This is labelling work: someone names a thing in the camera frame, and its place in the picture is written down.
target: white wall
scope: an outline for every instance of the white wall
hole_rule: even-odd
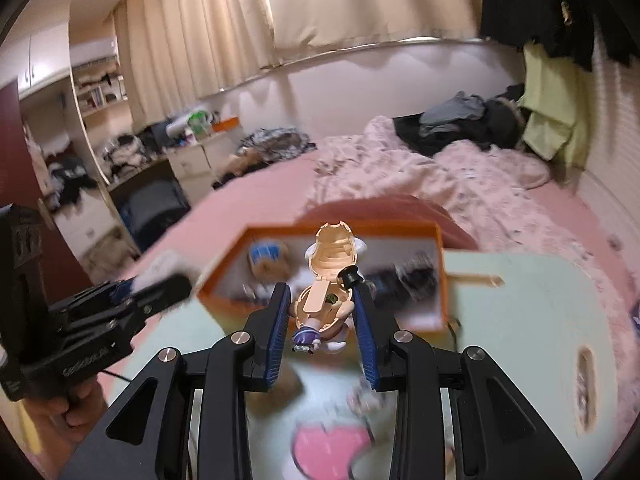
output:
[[[522,56],[490,43],[398,44],[339,52],[217,94],[207,105],[246,132],[293,124],[314,139],[352,135],[377,115],[415,114],[459,90],[485,97],[524,80]]]
[[[71,142],[59,95],[52,95],[38,106],[30,108],[25,118],[33,140],[42,148],[44,158],[63,152]]]
[[[578,195],[622,241],[622,257],[640,283],[640,63],[626,68],[606,59],[598,43],[593,81],[595,124]]]
[[[87,137],[94,150],[100,148],[110,137],[130,134],[133,131],[131,110],[126,101],[86,117],[84,123]]]

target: black clothing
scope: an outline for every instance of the black clothing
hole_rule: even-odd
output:
[[[550,57],[572,57],[591,70],[594,14],[613,59],[628,63],[630,54],[638,55],[608,0],[482,0],[480,35],[518,48],[542,43]]]
[[[246,168],[246,170],[244,170],[244,173],[241,176],[245,176],[248,173],[253,173],[254,171],[263,170],[264,168],[267,168],[268,166],[270,166],[270,164],[268,162],[264,162],[264,161],[258,162],[257,164],[252,164],[248,168]],[[238,178],[238,176],[235,173],[225,173],[218,180],[216,180],[213,184],[211,184],[211,187],[213,189],[220,189],[227,182],[229,182],[230,180],[233,180],[235,178]]]
[[[522,129],[513,110],[496,100],[485,103],[486,111],[477,120],[462,119],[453,121],[457,128],[450,132],[420,134],[420,116],[415,114],[395,117],[396,135],[412,150],[424,156],[433,156],[456,140],[471,140],[484,152],[492,144],[499,148],[514,148]]]

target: curtain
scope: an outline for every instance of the curtain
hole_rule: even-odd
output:
[[[124,0],[114,15],[136,130],[277,63],[263,0]]]
[[[478,36],[482,0],[268,0],[284,59],[417,36]]]

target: white drawer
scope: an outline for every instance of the white drawer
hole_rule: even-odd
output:
[[[209,165],[216,176],[220,176],[228,164],[229,155],[233,155],[240,145],[240,139],[234,132],[222,132],[203,142]]]
[[[82,227],[64,237],[74,256],[81,258],[114,227],[116,227],[116,220],[110,214],[95,214],[87,216]]]
[[[111,217],[100,192],[81,190],[80,198],[77,206],[65,207],[54,216],[56,225],[65,238],[90,225],[93,218]]]
[[[211,191],[214,177],[212,174],[203,176],[194,176],[180,181],[180,187],[184,191],[187,200],[191,206],[195,206]]]
[[[201,146],[180,148],[176,152],[169,153],[168,158],[178,180],[211,171]]]

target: plush toy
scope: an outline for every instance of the plush toy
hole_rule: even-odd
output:
[[[235,176],[242,176],[248,167],[262,162],[262,156],[255,148],[240,148],[238,155],[229,156],[223,174],[233,173]]]
[[[279,240],[265,238],[249,247],[249,266],[260,283],[286,282],[291,276],[288,247]]]

